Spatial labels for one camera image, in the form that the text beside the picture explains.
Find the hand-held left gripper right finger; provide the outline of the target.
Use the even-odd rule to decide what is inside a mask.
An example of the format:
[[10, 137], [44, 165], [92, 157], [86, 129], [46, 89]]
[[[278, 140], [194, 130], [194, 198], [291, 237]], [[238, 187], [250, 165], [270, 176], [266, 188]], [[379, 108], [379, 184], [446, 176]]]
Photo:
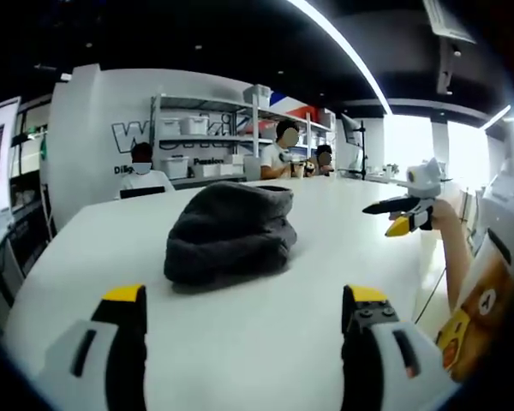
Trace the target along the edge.
[[451, 377], [436, 345], [377, 289], [343, 289], [342, 410], [440, 410]]

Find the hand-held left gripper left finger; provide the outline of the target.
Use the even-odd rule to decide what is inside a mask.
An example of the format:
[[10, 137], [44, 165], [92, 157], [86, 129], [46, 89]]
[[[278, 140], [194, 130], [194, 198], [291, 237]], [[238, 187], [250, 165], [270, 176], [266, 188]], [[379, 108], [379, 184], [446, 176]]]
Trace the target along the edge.
[[108, 291], [46, 350], [46, 401], [54, 410], [145, 410], [146, 334], [146, 287]]

